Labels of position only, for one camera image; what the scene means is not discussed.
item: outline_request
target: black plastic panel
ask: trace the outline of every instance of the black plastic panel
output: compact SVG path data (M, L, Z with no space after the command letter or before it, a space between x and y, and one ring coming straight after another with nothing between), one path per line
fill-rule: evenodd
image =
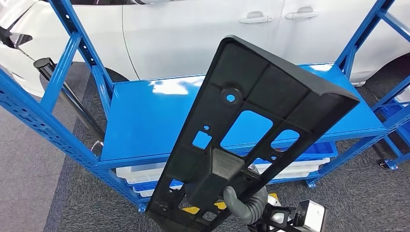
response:
M230 215L229 210L219 210L213 204L222 198L225 186L233 186L239 199L247 200L358 102L348 91L310 72L235 36L226 37L219 45L146 213L167 232L213 230ZM273 126L247 156L240 157L221 148L220 143L245 110L270 119ZM271 142L283 130L296 131L300 137L281 152L274 150ZM205 149L192 144L199 131L212 137ZM272 163L261 175L248 170L256 158ZM181 190L169 189L172 179L184 182ZM196 215L178 208L185 195L189 204L200 208ZM204 220L206 212L217 217Z

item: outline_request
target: gray cable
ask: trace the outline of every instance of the gray cable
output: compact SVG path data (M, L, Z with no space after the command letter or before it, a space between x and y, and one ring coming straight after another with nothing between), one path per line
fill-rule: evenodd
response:
M223 190L223 200L233 215L244 224L249 225L261 218L268 200L268 193L266 187L263 187L244 204L238 200L235 189L227 186Z

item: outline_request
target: blue shelf frame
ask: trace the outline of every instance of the blue shelf frame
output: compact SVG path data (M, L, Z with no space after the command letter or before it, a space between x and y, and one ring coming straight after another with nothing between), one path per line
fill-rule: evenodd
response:
M348 42L346 47L343 49L342 53L336 60L336 65L345 73L347 77L350 77L351 67L354 61L354 55L356 51L360 48L375 26L380 22L380 20L385 21L390 25L397 33L399 33L403 38L405 38L410 43L410 29L391 15L388 10L393 4L394 0L377 0L374 6L371 8L370 12L367 14L358 30L355 32L351 40ZM377 102L373 107L372 111L377 113L381 108L390 104L396 95L403 91L407 86L410 85L410 76L404 81L398 84L393 90L391 90L386 96L384 96L379 102ZM323 178L325 175L334 171L336 168L346 163L350 159L354 158L358 154L362 153L364 150L368 149L381 139L385 139L387 144L389 144L393 151L398 155L395 160L386 160L386 164L392 170L397 169L397 164L410 159L410 154L401 155L398 148L393 144L393 142L388 138L388 135L398 128L410 121L410 107L404 107L402 110L394 114L393 116L387 118L383 122L384 127L387 129L385 132L377 136L369 136L362 138L352 147L350 147L346 152L339 155L335 160L330 163L325 164L320 170L320 175L315 178L310 178L306 180L308 186L315 186L316 182Z
M76 51L80 52L86 65L94 76L106 117L109 115L114 84L91 44L91 41L82 27L69 0L49 0L49 3L56 12L70 38L53 73L50 83L45 90L44 97L41 102L38 103L5 72L0 70L0 105L53 145L58 147L66 155L79 162L85 169L115 189L126 199L137 205L140 209L144 209L149 199L141 198L139 194L134 193L132 189L124 183L123 179L118 178L116 174L110 170L111 167L99 163L99 157L86 148L81 141L72 135L71 132L52 115L52 110L59 97L59 92L61 91L68 68ZM392 3L393 0L378 0L376 2L357 32L341 53L340 57L336 60L336 65L343 71L346 77L350 76L356 51L360 48L363 41L380 19L386 21L399 34L410 41L410 30L387 12ZM403 84L403 86L398 86L396 88L400 90L404 89L404 86L408 86L408 84ZM386 96L386 99L391 98L392 96L390 95ZM381 100L380 104L374 107L374 112L388 102L383 100ZM313 188L316 186L316 181L323 178L329 172L347 162L355 155L372 146L380 139L385 138L386 135L408 122L409 119L410 107L406 107L384 122L383 125L387 128L387 132L361 139L348 151L324 165L318 172L311 173L308 177L303 178L273 180L272 183L305 179L308 186Z

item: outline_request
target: caster wheel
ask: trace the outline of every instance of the caster wheel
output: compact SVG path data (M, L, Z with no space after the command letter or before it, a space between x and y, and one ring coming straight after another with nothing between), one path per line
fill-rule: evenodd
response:
M386 161L384 161L384 159L380 159L377 161L377 164L381 167L381 168L389 168L389 166L387 166Z

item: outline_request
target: blue storage bin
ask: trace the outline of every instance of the blue storage bin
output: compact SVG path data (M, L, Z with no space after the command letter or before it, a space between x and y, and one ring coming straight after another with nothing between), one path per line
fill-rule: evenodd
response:
M324 158L336 157L337 156L337 149L335 142L325 142L325 143L317 143L313 144L309 147L296 161L309 161L309 160L321 160ZM255 164L263 164L268 163L262 159L256 159ZM275 183L283 183L289 181L296 181L296 180L304 180L310 178L310 176L316 175L318 172L312 172L308 177L301 177L301 178L287 178L287 179L274 179L270 181L270 184ZM134 191L144 191L144 190L152 190L155 189L157 185L157 181L150 181L138 184L128 184L127 181L125 183L132 187ZM180 186L183 183L180 181L173 180L170 186ZM146 208L146 204L149 202L150 197L141 197L140 203L138 207L139 212L144 212Z
M388 104L397 104L399 103L396 99L392 99ZM381 113L383 116L388 119L405 106L403 105L386 105L381 108ZM401 136L401 138L410 146L410 122L404 124L403 126L397 128L396 132Z

